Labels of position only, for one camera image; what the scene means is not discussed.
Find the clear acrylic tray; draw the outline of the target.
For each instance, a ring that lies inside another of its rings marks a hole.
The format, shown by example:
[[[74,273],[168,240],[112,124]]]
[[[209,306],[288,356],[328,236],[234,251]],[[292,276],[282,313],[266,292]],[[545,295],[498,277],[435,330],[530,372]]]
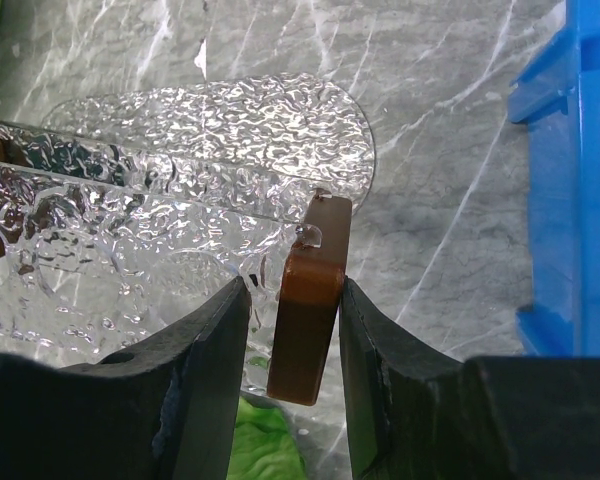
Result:
[[[43,124],[118,160],[118,185],[283,221],[318,190],[359,206],[374,177],[362,110],[306,73],[73,99]]]

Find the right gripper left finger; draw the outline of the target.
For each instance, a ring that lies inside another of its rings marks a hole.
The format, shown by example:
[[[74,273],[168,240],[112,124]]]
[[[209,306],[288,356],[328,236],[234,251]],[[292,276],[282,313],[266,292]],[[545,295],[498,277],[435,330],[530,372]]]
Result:
[[[251,298],[235,278],[96,364],[0,353],[0,479],[223,479]]]

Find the clear acrylic holder brown ends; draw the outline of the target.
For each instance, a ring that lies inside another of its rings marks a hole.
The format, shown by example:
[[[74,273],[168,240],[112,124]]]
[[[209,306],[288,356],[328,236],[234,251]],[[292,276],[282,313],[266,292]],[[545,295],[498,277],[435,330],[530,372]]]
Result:
[[[344,281],[351,202],[300,191],[288,219],[95,181],[81,152],[0,132],[0,350],[100,360],[234,278],[253,305],[243,382],[317,401]]]

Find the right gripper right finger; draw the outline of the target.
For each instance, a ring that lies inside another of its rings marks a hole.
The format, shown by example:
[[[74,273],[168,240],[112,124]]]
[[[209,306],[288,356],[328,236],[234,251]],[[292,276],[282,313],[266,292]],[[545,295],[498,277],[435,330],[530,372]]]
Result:
[[[339,320],[355,478],[600,479],[600,358],[459,362],[352,280]]]

